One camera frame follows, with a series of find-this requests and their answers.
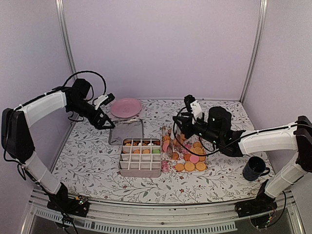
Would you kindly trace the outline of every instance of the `mug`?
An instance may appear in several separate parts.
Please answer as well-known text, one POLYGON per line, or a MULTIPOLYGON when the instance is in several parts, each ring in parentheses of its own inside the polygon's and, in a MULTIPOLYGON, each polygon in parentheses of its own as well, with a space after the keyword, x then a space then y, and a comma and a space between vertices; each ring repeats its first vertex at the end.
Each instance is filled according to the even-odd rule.
POLYGON ((253 156, 251 157, 243 169, 243 176, 248 181, 255 181, 259 176, 265 176, 270 173, 270 169, 265 167, 263 159, 253 156))

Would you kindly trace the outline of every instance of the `plate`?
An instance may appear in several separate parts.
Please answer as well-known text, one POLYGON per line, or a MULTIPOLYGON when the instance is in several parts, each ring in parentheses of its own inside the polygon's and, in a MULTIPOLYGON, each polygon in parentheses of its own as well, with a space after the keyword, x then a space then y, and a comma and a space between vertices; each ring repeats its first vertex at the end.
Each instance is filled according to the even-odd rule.
POLYGON ((135 98, 124 98, 112 105, 112 114, 117 118, 131 118, 142 109, 142 103, 135 98))

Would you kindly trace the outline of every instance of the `table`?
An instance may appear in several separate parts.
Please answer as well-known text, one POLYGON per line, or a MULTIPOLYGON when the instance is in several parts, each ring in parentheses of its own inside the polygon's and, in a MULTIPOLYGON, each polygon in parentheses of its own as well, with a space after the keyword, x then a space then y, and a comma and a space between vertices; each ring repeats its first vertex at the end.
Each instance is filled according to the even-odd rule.
MULTIPOLYGON (((182 100, 142 101, 136 118, 143 120, 144 137, 160 138, 161 127, 172 124, 172 116, 183 106, 182 100)), ((232 114, 233 130, 253 130, 243 106, 236 101, 199 101, 205 116, 213 106, 232 114)), ((111 105, 103 108, 112 120, 111 105)), ((108 144, 109 130, 97 130, 87 120, 76 123, 53 169, 53 175, 69 193, 108 200, 181 204, 224 202, 255 197, 260 184, 274 175, 265 153, 255 153, 271 172, 254 182, 246 181, 242 169, 250 156, 227 157, 216 153, 208 157, 208 170, 202 173, 162 173, 159 178, 122 177, 118 171, 121 146, 108 144)))

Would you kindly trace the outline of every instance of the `pink organizer box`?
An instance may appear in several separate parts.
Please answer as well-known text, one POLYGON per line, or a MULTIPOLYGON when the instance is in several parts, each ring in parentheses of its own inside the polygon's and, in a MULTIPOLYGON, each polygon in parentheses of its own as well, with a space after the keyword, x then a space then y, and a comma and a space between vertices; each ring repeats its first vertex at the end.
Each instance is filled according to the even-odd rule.
POLYGON ((159 177, 161 174, 160 140, 124 139, 119 158, 119 171, 125 177, 159 177), (130 141, 129 145, 125 145, 125 141, 130 141))

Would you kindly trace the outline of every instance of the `pink disc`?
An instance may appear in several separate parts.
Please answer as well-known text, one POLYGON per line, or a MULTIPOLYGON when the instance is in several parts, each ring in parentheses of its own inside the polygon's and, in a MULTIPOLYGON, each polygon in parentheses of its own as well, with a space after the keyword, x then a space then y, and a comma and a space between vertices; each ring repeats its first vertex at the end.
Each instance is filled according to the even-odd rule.
POLYGON ((192 163, 198 163, 198 161, 199 161, 199 157, 198 156, 196 156, 196 155, 191 155, 190 156, 190 162, 192 162, 192 163))
POLYGON ((124 98, 112 105, 112 114, 118 118, 131 118, 142 109, 142 103, 135 98, 124 98))
POLYGON ((167 152, 168 146, 169 146, 169 143, 164 143, 164 144, 162 145, 162 150, 163 150, 163 152, 167 152))

